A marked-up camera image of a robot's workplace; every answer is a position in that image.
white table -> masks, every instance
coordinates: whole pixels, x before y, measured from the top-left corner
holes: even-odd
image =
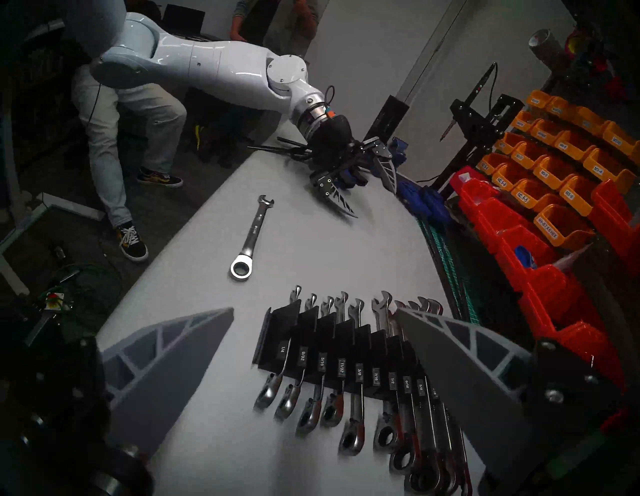
[[[302,141],[288,123],[267,144],[277,145],[276,135]],[[253,409],[267,375],[251,365],[264,313],[288,304],[296,284],[303,301],[312,292],[320,300],[340,291],[351,303],[364,300],[362,319],[374,329],[369,302],[383,289],[405,302],[434,298],[451,314],[418,224],[380,180],[371,177],[365,188],[346,193],[359,215],[350,219],[313,196],[308,175],[304,164],[254,153],[171,240],[98,334],[104,350],[151,324],[235,309],[200,387],[152,458],[157,496],[403,494],[402,477],[388,472],[388,456],[371,448],[381,402],[365,401],[368,437],[354,458],[337,454],[344,421],[333,429],[318,426],[305,439],[294,436],[310,385],[283,424],[273,412],[286,384],[264,413]],[[262,194],[275,206],[262,226],[253,274],[237,282],[229,266]],[[345,405],[348,418],[348,398]],[[468,443],[467,452],[477,486],[484,466]]]

chrome wrench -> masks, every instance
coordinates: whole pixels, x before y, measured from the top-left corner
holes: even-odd
[[[253,271],[253,250],[255,249],[255,242],[258,241],[258,235],[260,234],[260,228],[264,221],[264,216],[267,210],[270,209],[274,201],[266,200],[265,195],[258,197],[258,211],[253,219],[253,224],[244,240],[244,246],[236,259],[231,264],[231,275],[239,281],[244,281],[249,278]]]

light blue jeans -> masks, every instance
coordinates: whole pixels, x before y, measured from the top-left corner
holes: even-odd
[[[157,84],[130,90],[102,86],[99,95],[98,87],[98,82],[89,73],[89,66],[80,66],[74,75],[71,97],[89,138],[89,163],[95,189],[115,227],[131,220],[131,212],[125,206],[127,195],[118,159],[120,114],[116,105],[120,102],[147,118],[148,147],[142,166],[161,173],[171,169],[187,111],[178,99]]]

screw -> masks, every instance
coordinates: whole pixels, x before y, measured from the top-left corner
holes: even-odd
[[[564,394],[557,389],[547,389],[545,391],[545,398],[547,398],[551,403],[560,404],[564,401]]]

black sneaker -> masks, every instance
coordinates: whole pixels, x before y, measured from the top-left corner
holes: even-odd
[[[146,167],[140,167],[138,182],[142,182],[144,184],[159,184],[160,186],[166,186],[168,188],[179,188],[182,186],[182,179],[179,177],[156,172],[155,170],[150,170]]]
[[[133,262],[143,262],[149,256],[147,246],[140,240],[132,221],[116,227],[118,244],[124,256]]]

